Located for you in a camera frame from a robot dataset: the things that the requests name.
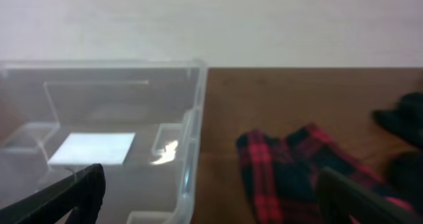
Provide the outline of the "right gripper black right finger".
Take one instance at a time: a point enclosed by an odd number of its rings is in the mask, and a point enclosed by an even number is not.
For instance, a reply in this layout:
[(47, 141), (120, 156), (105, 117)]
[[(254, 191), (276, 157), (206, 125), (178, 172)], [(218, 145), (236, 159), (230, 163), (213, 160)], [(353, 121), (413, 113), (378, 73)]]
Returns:
[(419, 224), (422, 218), (331, 168), (320, 171), (316, 197), (324, 223)]

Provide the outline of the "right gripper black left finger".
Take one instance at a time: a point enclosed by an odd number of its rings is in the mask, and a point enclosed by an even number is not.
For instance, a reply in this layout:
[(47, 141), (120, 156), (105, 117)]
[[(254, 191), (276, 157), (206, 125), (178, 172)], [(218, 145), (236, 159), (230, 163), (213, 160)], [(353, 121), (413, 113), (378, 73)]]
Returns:
[(102, 165), (93, 164), (51, 186), (1, 209), (2, 224), (92, 224), (98, 218), (106, 190)]

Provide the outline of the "red plaid flannel shirt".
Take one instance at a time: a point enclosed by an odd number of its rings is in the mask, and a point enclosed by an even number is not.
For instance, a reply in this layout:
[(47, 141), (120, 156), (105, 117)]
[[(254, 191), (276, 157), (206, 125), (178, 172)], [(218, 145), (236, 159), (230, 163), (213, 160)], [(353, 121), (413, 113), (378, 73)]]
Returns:
[(315, 124), (307, 124), (285, 138), (253, 130), (240, 136), (236, 147), (245, 192), (257, 223), (322, 223), (314, 189), (325, 167), (417, 212), (414, 205), (370, 168), (343, 152)]

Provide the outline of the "dark navy garment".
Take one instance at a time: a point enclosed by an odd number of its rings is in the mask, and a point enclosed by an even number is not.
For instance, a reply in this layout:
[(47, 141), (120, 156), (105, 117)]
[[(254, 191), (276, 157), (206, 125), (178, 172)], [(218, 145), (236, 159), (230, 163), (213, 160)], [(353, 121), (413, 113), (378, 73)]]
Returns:
[(422, 93), (401, 97), (391, 110), (374, 110), (372, 118), (383, 129), (422, 149)]

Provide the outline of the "black garment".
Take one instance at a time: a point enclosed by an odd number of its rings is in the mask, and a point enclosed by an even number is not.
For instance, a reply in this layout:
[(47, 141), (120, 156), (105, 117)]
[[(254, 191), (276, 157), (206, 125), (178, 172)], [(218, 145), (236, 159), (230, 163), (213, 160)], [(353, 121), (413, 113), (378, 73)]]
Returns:
[(422, 215), (422, 153), (407, 152), (395, 157), (387, 165), (385, 178)]

